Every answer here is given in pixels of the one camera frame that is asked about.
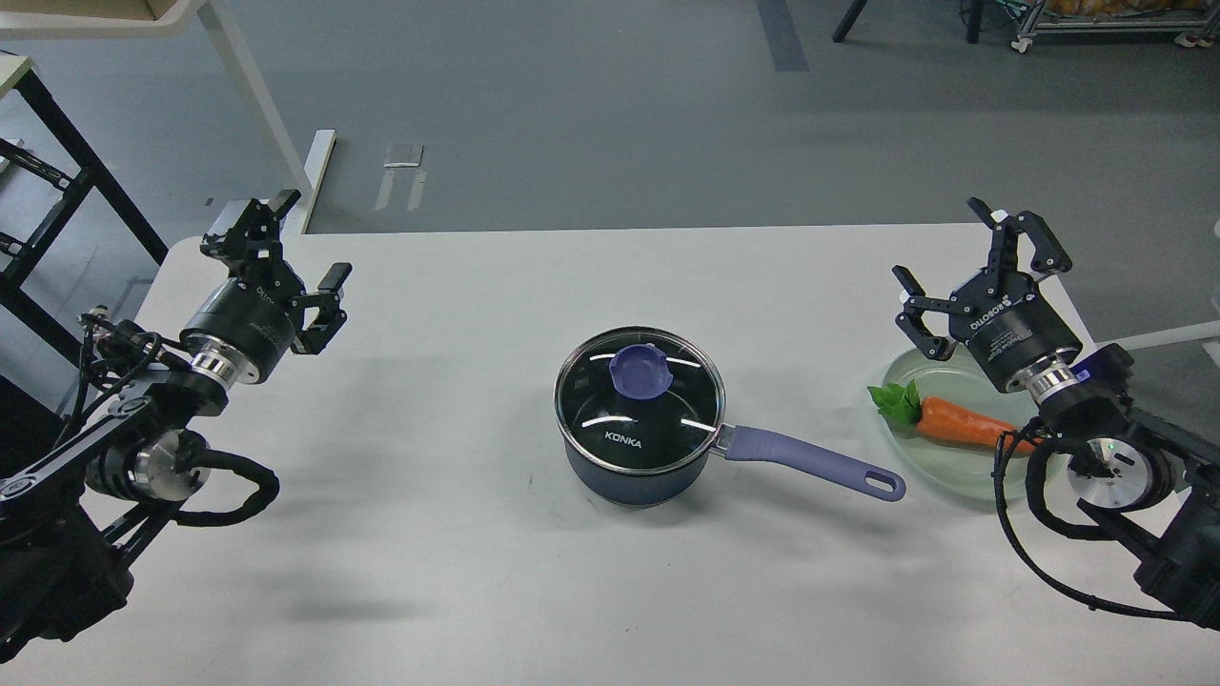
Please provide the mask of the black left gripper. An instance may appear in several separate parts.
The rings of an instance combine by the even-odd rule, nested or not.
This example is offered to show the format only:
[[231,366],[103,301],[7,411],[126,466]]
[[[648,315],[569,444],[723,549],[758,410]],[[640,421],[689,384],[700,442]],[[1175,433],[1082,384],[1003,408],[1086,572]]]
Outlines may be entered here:
[[209,295],[181,331],[193,354],[207,347],[240,354],[246,365],[240,381],[260,385],[274,372],[285,352],[318,355],[346,322],[342,287],[353,264],[336,262],[317,291],[274,303],[262,287],[300,287],[285,261],[281,229],[300,190],[281,190],[274,198],[232,200],[204,233],[200,251],[226,265],[231,278]]

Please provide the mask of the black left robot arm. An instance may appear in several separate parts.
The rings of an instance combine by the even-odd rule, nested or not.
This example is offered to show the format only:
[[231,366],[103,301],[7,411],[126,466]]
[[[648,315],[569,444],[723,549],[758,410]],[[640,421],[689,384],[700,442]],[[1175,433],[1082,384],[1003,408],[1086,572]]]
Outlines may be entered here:
[[81,382],[98,387],[44,457],[2,477],[2,659],[34,638],[70,641],[118,612],[131,568],[170,524],[224,527],[257,516],[271,469],[189,428],[223,413],[235,385],[261,385],[287,354],[318,355],[346,322],[336,262],[306,291],[283,223],[301,198],[231,201],[201,239],[224,282],[178,337],[84,312]]

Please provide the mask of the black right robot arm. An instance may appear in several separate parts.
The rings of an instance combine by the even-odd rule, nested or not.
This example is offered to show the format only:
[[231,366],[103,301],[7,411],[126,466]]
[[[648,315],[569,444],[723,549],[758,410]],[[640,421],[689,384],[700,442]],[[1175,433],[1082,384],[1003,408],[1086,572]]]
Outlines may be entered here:
[[[910,269],[897,266],[904,304],[895,323],[928,360],[946,361],[964,345],[996,391],[1031,395],[1036,415],[994,443],[989,478],[1006,542],[1050,590],[1091,612],[1216,630],[1218,447],[1135,406],[1133,361],[1122,347],[1085,353],[1039,291],[1072,266],[1039,214],[996,212],[978,198],[967,206],[989,229],[987,262],[946,298],[928,295]],[[1028,511],[1064,538],[1115,542],[1136,555],[1135,581],[1158,609],[1085,594],[1035,565],[1004,487],[1024,442]]]

